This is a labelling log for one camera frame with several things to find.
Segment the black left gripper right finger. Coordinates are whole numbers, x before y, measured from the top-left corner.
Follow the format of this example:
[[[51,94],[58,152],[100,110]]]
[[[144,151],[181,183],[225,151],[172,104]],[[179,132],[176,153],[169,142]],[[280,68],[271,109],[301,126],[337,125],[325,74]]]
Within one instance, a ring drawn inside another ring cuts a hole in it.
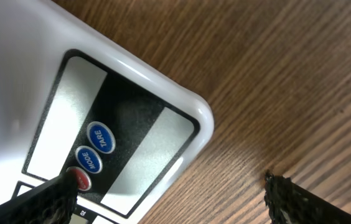
[[[351,224],[351,214],[296,185],[291,179],[265,173],[265,205],[272,223]]]

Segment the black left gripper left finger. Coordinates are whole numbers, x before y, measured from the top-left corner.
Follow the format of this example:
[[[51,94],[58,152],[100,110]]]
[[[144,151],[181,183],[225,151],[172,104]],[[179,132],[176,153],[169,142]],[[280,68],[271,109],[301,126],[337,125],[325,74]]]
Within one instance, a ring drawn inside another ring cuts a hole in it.
[[[60,174],[0,205],[0,224],[69,224],[77,206],[77,195],[76,175]]]

